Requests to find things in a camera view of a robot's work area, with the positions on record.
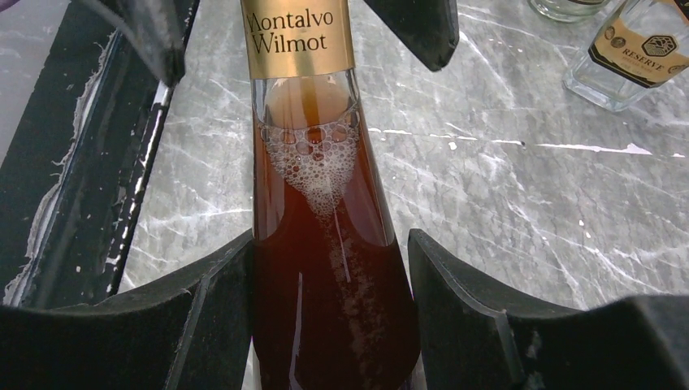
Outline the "dark bottle gold cap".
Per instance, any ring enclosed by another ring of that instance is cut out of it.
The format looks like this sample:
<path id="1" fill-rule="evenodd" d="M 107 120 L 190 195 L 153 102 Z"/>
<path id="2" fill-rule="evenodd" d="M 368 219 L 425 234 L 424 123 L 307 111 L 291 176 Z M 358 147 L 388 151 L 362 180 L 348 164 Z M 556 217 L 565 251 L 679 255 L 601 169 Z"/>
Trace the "dark bottle gold cap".
<path id="1" fill-rule="evenodd" d="M 346 1 L 244 1 L 259 389 L 410 389 L 418 317 Z"/>

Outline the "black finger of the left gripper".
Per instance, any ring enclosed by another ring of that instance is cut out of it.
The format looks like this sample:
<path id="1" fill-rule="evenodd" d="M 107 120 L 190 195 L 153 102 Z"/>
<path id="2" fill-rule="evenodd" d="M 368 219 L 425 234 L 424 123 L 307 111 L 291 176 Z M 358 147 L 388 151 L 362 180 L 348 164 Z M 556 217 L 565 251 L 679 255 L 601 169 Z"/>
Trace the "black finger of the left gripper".
<path id="1" fill-rule="evenodd" d="M 366 0 L 366 5 L 429 71 L 449 64 L 459 43 L 455 0 Z"/>
<path id="2" fill-rule="evenodd" d="M 185 74 L 185 46 L 173 1 L 81 2 L 126 37 L 157 80 L 168 87 L 179 84 Z"/>

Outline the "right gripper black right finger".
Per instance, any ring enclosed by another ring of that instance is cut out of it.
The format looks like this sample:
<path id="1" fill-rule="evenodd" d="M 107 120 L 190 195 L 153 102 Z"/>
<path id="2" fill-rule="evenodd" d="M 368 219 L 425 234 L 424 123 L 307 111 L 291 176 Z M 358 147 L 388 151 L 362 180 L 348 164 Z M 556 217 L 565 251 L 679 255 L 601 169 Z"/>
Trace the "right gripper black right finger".
<path id="1" fill-rule="evenodd" d="M 528 295 L 409 232 L 430 389 L 685 389 L 688 299 L 575 310 Z"/>

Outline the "small dark capped bottle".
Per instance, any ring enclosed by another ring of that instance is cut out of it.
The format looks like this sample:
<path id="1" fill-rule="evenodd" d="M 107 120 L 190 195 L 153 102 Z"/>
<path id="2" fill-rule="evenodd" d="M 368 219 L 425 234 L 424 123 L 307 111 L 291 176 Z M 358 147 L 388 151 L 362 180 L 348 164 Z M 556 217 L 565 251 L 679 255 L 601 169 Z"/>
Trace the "small dark capped bottle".
<path id="1" fill-rule="evenodd" d="M 624 1 L 582 48 L 564 86 L 622 111 L 688 69 L 688 2 Z"/>

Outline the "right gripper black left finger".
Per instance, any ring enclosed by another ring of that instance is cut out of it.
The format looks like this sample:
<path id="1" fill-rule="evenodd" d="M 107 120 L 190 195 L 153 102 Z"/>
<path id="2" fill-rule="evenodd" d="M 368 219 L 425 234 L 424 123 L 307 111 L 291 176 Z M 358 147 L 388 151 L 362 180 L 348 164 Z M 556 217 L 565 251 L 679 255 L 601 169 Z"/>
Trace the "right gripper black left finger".
<path id="1" fill-rule="evenodd" d="M 4 389 L 239 389 L 252 234 L 102 301 L 1 309 Z"/>

